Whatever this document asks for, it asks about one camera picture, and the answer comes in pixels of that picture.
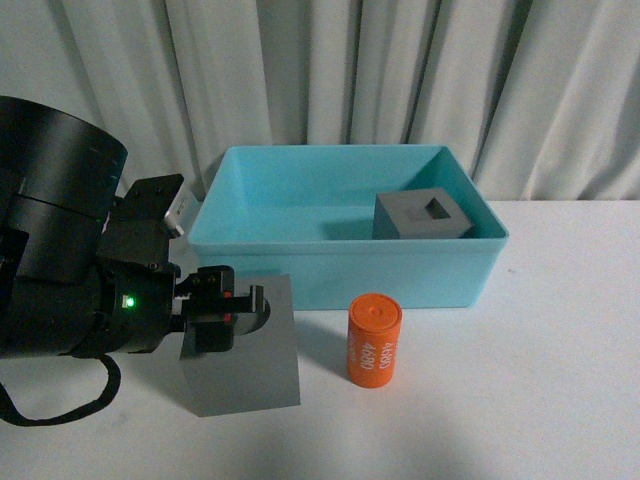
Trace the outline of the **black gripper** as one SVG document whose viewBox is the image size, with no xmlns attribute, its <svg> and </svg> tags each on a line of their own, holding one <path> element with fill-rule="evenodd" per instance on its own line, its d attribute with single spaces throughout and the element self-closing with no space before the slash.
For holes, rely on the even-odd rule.
<svg viewBox="0 0 640 480">
<path fill-rule="evenodd" d="M 140 179 L 112 207 L 97 251 L 102 293 L 91 353 L 148 353 L 169 333 L 180 268 L 169 260 L 174 239 L 163 218 L 182 185 L 188 187 L 180 174 Z M 197 353 L 231 350 L 235 334 L 261 329 L 271 313 L 263 286 L 235 294 L 227 265 L 199 268 L 180 284 L 180 296 Z"/>
</svg>

